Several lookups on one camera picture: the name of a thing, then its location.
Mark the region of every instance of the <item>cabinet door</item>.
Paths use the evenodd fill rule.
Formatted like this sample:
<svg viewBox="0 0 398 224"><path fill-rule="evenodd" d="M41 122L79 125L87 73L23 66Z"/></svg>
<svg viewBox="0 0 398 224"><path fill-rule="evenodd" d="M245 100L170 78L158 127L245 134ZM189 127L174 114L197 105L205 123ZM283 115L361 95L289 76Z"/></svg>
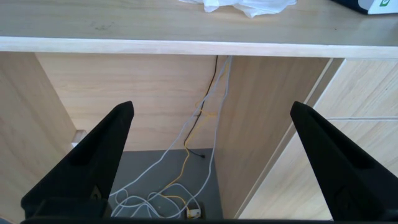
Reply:
<svg viewBox="0 0 398 224"><path fill-rule="evenodd" d="M398 61L345 60L314 108L398 174ZM297 134L240 218L331 219Z"/></svg>
<svg viewBox="0 0 398 224"><path fill-rule="evenodd" d="M71 149L76 129L32 53L0 53L0 104L0 216L19 223L21 198Z"/></svg>
<svg viewBox="0 0 398 224"><path fill-rule="evenodd" d="M398 175L398 121L332 121L393 174ZM241 218L329 220L331 215L297 133Z"/></svg>

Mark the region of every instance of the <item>gray floor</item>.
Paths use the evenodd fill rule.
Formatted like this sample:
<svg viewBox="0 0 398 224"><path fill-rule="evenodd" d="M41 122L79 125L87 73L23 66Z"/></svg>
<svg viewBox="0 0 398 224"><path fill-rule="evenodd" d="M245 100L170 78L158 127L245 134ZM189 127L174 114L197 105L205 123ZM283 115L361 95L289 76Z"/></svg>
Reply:
<svg viewBox="0 0 398 224"><path fill-rule="evenodd" d="M211 149L200 149L195 150L195 152L204 154L206 158L202 159L201 157L191 155L185 166L184 174L178 181L178 183L183 184L193 195L199 191L207 178ZM163 153L164 151L124 152L112 192L124 187L137 178L150 165L157 161ZM185 150L169 151L162 162L153 167L135 184L127 188L129 194L146 198L149 193L162 190L169 182L178 177L186 155ZM220 219L223 218L223 214L214 162L211 169L210 179L201 194L197 197L197 200L204 205L206 219ZM190 198L186 191L182 190L180 187L170 188L165 192L165 195L178 195L183 197L186 201ZM124 198L125 194L121 192L118 197L119 201ZM180 208L183 207L183 202L181 200L174 198L173 201L176 202ZM109 198L109 202L113 208L116 206L114 197ZM131 199L127 204L132 205L139 202L138 199ZM151 202L153 202L153 206L158 209L160 215L169 216L177 212L177 209L163 198L158 197ZM118 216L130 217L134 211L135 208L125 208ZM135 217L149 217L146 207L142 207Z"/></svg>

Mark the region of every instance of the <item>black plastic object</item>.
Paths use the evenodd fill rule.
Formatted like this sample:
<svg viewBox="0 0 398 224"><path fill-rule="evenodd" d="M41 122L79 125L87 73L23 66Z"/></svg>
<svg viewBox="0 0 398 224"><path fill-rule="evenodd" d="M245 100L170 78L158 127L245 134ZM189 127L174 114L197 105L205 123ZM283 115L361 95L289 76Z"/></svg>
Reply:
<svg viewBox="0 0 398 224"><path fill-rule="evenodd" d="M311 107L290 112L334 221L398 221L398 178Z"/></svg>
<svg viewBox="0 0 398 224"><path fill-rule="evenodd" d="M131 101L117 105L21 200L26 219L102 217L130 130Z"/></svg>

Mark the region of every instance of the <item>white cable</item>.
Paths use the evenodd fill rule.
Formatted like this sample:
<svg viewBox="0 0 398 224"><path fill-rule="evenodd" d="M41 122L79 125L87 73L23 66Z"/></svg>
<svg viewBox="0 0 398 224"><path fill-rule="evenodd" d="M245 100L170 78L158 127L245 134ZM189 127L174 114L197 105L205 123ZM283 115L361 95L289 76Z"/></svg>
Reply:
<svg viewBox="0 0 398 224"><path fill-rule="evenodd" d="M146 204L146 205L147 205L147 208L148 208L148 209L151 209L159 218L174 218L174 217L176 217L176 216L178 216L178 218L179 218L179 217L181 216L181 213L177 213L177 214L172 215L172 216L170 216L170 217L163 217L163 216L159 215L159 214L156 212L156 209L153 207L153 205L151 205L151 204L149 203L149 201L151 201L151 200L154 199L155 197L159 196L162 192L164 192L165 190L167 190L167 189L169 189L170 187L173 187L173 186L180 186L182 189L184 189L184 190L189 194L189 196L191 196L191 198L193 197L192 194L191 194L182 184L179 184L179 183L172 184L172 185L166 187L165 189L161 190L160 192L151 192L151 193L148 195L148 199L147 199L147 200L143 199L142 197L135 196L135 195L128 196L127 191L126 191L127 197L126 197L122 202L118 202L117 199L115 198L115 201L116 201L116 203L117 203L117 206L116 206L116 208L113 210L111 216L112 216L112 217L116 217L117 215L119 215L119 213L121 212L121 210L122 210L123 208L134 208L134 207L138 207L137 210L139 210L139 209L142 207L143 204ZM127 202L127 201L128 201L129 199L131 199L131 198L138 198L138 199L142 200L143 202L142 202L142 203L135 204L135 205L123 205L123 203ZM171 199L169 199L169 198L167 198L167 197L164 197L164 199L167 199L168 201L172 202L172 203L174 204L174 206L177 208L177 210L179 210L178 205L177 205L175 202L173 202ZM199 208L199 203L197 202L197 200L196 200L195 198L194 198L194 201L195 201L197 207ZM117 210L119 207L121 207L121 209L119 210L119 212L118 212L117 214L114 215L114 213L116 212L116 210Z"/></svg>
<svg viewBox="0 0 398 224"><path fill-rule="evenodd" d="M181 137L182 132L183 132L183 130L185 129L186 125L187 125L187 124L190 122L190 120L195 116L195 114L197 113L197 111L199 110L199 108L201 107L201 105L204 103L204 101L205 101L210 95L213 94L214 90L215 90L216 87L217 87L218 81L219 81L220 78L221 78L221 74L223 74L223 72L224 72L224 70L225 70L225 67L226 67L226 64L227 64L228 62L229 62L229 67L228 67L228 73L227 73L226 88L225 88L224 97L223 97L223 99L222 99L222 101L221 101L221 104L220 104L220 106L219 106L219 108L218 108L218 112L217 112L217 120L216 120L216 128L215 128L215 139L214 139L214 143L213 143L213 150L212 150L212 152L211 152L211 157L210 157L209 173L208 173L208 176L207 176L205 182L203 183L201 189L193 196L183 185L181 185L181 184L172 184L172 185L170 185L170 186L164 188L164 189L161 190L160 192L157 192L157 193L152 192L152 193L150 193L150 194L148 195L148 199L147 199L147 200L145 200L145 199L143 199L143 198L141 198L141 197L138 197L138 196L134 196L134 195L128 196L128 191L126 190L126 188L129 187L130 185L134 184L135 182L137 182L144 174L146 174L146 172L148 172L151 168L153 168L155 165L157 165L157 164L164 158L164 156L166 155L166 153L168 153L168 151L174 146L174 144L177 142L177 140ZM206 184L207 184L207 182L208 182L208 180L209 180L209 178L210 178L210 175L211 175L211 165L212 165L213 158L214 158L214 153L215 153L216 139L217 139L217 130L218 130L218 124L219 124L219 121L220 121L221 109L222 109L223 104L224 104L224 101L225 101L225 99L226 99L226 97L227 97L227 95L228 95L229 74L230 74L230 72L231 72L231 64L232 64L232 56L229 56L229 57L227 58L227 60L225 61L225 63L223 64L223 67L221 68L221 71L220 71L220 73L219 73L219 75L218 75L218 77L217 77L217 79L216 79L215 84L213 85L213 87L211 88L211 90L209 91L209 93L204 97L204 99L202 99L202 101L200 102L200 104L198 105L198 107L196 108L196 110L193 112L192 116L188 119L188 121L186 121L186 122L184 123L184 125L182 126L182 129L181 129L180 133L179 133L178 136L177 136L177 138L174 140L174 142L171 144L171 146L163 153L162 157L161 157L158 161L156 161L155 163L153 163L150 167L148 167L138 178L136 178L136 179L133 180L132 182L128 183L126 186L122 187L121 189L119 189L119 190L115 191L114 193L112 193L111 195L109 195L109 196L115 195L115 201L116 201L116 203L117 203L117 206L116 206L116 208L114 209L114 211L112 212L112 215L111 215L111 216L114 215L115 211L116 211L117 208L119 208L119 207L121 207L121 209L119 210L119 212L118 212L117 214L115 214L115 216L117 216L117 215L121 212L121 210L122 210L123 208L137 207L136 211L131 215L131 217L133 217L133 216L138 212L138 210L139 210L142 206L145 205L145 206L147 207L148 214L149 214L149 216L150 216L151 218L152 218L152 215L150 214L150 211L149 211L149 210L152 210L153 213L154 213L155 215L157 215L159 218L174 218L174 217L177 217L177 216L180 217L180 216L181 216L181 213L185 210L185 208L188 206L189 202L191 202L192 200L194 200L194 201L196 202L196 204L197 204L197 206L198 206L198 208L199 208L199 204L198 204L198 202L197 202L197 200L196 200L196 197L197 197L197 196L201 193L201 191L205 188L205 186L206 186ZM179 186L181 186L186 192L188 192L188 194L191 196L191 198L190 198L189 201L187 201L186 205L185 205L181 210L179 210L179 212L177 212L175 215L171 215L171 216L169 216L169 217L162 217L161 215L159 215L159 214L157 213L156 209L149 203L149 201L152 200L153 198L159 196L163 191L165 191L166 189L168 189L169 187L171 187L171 186L173 186L173 185L179 185ZM119 203L116 197L118 196L118 193L120 193L121 191L125 191L127 197L126 197L126 199L124 199L122 202ZM142 203L135 204L135 205L124 205L124 203L127 203L127 201L128 201L130 198L138 198L138 199L142 200L143 202L142 202ZM167 200L169 200L170 202L172 202L172 203L177 207L177 209L178 209L178 205L177 205L175 202L173 202L171 199L169 199L169 198L167 198L167 197L164 197L164 198L166 198Z"/></svg>
<svg viewBox="0 0 398 224"><path fill-rule="evenodd" d="M111 193L109 196L113 196L113 195L119 193L120 191L122 191L123 189L127 188L128 186L134 184L134 183L137 182L143 175L145 175L150 169L152 169L154 166L156 166L158 163L160 163L161 160L163 160L163 158L164 158L164 156L166 155L166 153L168 153L169 150L170 150L170 149L174 146L174 144L177 142L177 140L180 139L183 130L185 129L185 127L187 126L187 124L191 121L191 119L195 116L195 114L198 112L200 106L205 102L205 100L207 100L207 98L208 98L210 95L213 94L214 90L215 90L216 87L217 87L218 81L219 81L220 78L221 78L221 74L222 74L222 73L224 72L224 70L225 70L225 66L226 66L227 61L228 61L228 59L225 61L224 65L223 65L223 67L222 67L222 69L221 69L221 71L220 71L220 74L218 75L217 80L216 80L215 84L213 85L213 87L211 88L211 90L209 91L209 93L202 99L202 101L200 102L200 104L198 105L198 107L196 108L196 110L193 112L193 114L191 115L191 117L188 119L188 121L186 121L186 122L184 123L184 125L182 126L182 129L181 129L180 133L179 133L178 136L177 136L177 138L174 140L174 142L171 144L171 146L163 153L162 157L161 157L158 161L156 161L155 163L153 163L150 167L148 167L148 168L147 168L140 176L138 176L135 180L133 180L132 182L128 183L126 186L120 188L119 190L117 190L117 191Z"/></svg>

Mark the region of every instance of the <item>wooden desk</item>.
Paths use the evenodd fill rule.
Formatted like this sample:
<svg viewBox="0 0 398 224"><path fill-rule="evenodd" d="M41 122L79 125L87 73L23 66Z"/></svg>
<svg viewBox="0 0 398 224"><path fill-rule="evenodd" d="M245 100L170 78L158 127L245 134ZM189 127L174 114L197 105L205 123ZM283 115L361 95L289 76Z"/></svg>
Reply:
<svg viewBox="0 0 398 224"><path fill-rule="evenodd" d="M254 19L177 0L2 1L0 215L21 221L19 200L70 150L76 130L122 101L136 108L126 150L167 149L206 92L216 55L218 71L235 55L215 158L225 218L329 218L290 107L314 106L393 166L397 37L396 16L329 0ZM225 86L224 76L204 110L217 112ZM190 147L213 147L215 126L212 118ZM388 145L372 145L372 133ZM311 181L296 182L302 175Z"/></svg>

